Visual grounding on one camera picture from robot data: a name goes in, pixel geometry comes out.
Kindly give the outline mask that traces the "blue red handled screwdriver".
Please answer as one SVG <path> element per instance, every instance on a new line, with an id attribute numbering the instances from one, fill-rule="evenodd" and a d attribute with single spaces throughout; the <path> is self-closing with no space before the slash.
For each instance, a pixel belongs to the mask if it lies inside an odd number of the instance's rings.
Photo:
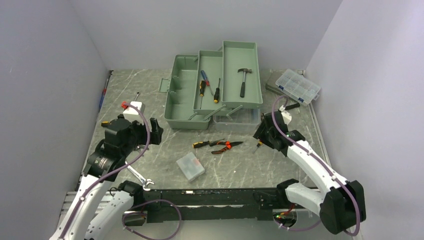
<path id="1" fill-rule="evenodd" d="M 212 88 L 211 88 L 211 86 L 210 86 L 210 81 L 209 81 L 209 79 L 208 79 L 208 77 L 207 77 L 207 75 L 206 75 L 205 71 L 204 71 L 204 70 L 201 70 L 201 71 L 200 71 L 200 74 L 201 74 L 201 76 L 202 76 L 203 80 L 205 81 L 205 84 L 206 84 L 206 86 L 208 87 L 208 89 L 209 89 L 210 93 L 211 93 L 211 94 L 212 94 L 212 96 L 213 96 L 213 95 L 214 95 L 214 92 L 212 91 Z"/>

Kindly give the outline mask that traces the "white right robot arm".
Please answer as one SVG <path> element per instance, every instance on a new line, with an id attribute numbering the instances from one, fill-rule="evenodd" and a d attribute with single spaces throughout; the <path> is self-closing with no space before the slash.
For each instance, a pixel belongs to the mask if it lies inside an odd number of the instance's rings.
<path id="1" fill-rule="evenodd" d="M 285 180 L 276 187 L 276 203 L 282 208 L 297 204 L 308 209 L 334 235 L 341 232 L 357 235 L 367 217 L 363 186 L 332 169 L 299 131 L 288 129 L 286 122 L 279 110 L 266 113 L 253 137 L 295 162 L 317 190 L 293 178 Z"/>

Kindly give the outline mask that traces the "orange handled screwdriver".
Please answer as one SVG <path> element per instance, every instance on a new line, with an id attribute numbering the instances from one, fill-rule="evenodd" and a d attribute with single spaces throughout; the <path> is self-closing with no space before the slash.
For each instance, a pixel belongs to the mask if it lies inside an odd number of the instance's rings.
<path id="1" fill-rule="evenodd" d="M 257 144 L 256 144 L 256 147 L 255 147 L 255 149 L 252 151 L 252 153 L 254 154 L 257 150 L 258 150 L 258 148 L 259 147 L 261 147 L 263 145 L 263 143 L 261 142 L 261 141 L 259 141 Z"/>

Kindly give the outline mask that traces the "black handled hammer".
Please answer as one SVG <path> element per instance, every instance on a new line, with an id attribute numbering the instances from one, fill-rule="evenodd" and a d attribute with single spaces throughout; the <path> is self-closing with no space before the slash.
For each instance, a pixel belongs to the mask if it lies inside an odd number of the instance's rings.
<path id="1" fill-rule="evenodd" d="M 241 83 L 241 87 L 240 87 L 240 97 L 244 98 L 245 97 L 245 91 L 246 91 L 246 78 L 247 78 L 247 74 L 251 74 L 252 73 L 252 69 L 249 68 L 240 68 L 237 70 L 238 73 L 243 73 L 243 79 L 242 79 L 242 83 Z"/>

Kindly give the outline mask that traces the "yellow black handled screwdriver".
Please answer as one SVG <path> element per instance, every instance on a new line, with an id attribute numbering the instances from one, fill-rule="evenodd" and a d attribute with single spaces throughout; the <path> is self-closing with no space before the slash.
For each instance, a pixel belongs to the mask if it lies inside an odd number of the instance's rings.
<path id="1" fill-rule="evenodd" d="M 213 95 L 213 102 L 218 103 L 220 100 L 220 85 L 221 85 L 221 78 L 218 79 L 218 85 L 215 89 L 214 95 Z"/>

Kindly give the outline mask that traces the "green toolbox with clear lid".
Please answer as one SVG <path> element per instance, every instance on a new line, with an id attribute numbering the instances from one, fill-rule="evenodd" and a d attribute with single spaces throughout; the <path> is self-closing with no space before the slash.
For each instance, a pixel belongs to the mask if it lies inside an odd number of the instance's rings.
<path id="1" fill-rule="evenodd" d="M 240 97 L 243 73 L 245 96 Z M 220 82 L 220 99 L 205 87 L 200 106 L 200 82 L 204 70 L 215 94 Z M 178 54 L 169 79 L 162 79 L 160 92 L 166 93 L 164 119 L 172 129 L 206 130 L 215 123 L 221 131 L 249 132 L 260 122 L 263 96 L 259 71 L 258 46 L 255 42 L 225 40 L 219 50 L 200 50 L 197 54 Z"/>

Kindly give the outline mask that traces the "small clear screw box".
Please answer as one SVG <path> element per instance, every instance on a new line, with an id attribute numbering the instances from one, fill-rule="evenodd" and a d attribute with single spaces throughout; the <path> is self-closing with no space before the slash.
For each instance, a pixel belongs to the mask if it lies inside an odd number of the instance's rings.
<path id="1" fill-rule="evenodd" d="M 189 183 L 204 174 L 206 171 L 193 152 L 190 152 L 182 158 L 178 159 L 176 164 L 187 178 Z"/>

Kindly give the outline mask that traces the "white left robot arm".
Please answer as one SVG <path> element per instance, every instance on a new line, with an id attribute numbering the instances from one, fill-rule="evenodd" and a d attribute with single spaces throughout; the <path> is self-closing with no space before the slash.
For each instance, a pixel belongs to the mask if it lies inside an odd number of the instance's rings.
<path id="1" fill-rule="evenodd" d="M 52 240 L 103 240 L 111 227 L 128 209 L 137 210 L 144 203 L 150 179 L 138 184 L 129 180 L 120 183 L 112 199 L 99 210 L 106 193 L 112 188 L 118 170 L 128 165 L 127 157 L 136 147 L 159 145 L 163 128 L 156 118 L 142 123 L 140 116 L 129 121 L 120 114 L 104 128 L 104 138 L 88 157 L 79 189 Z"/>

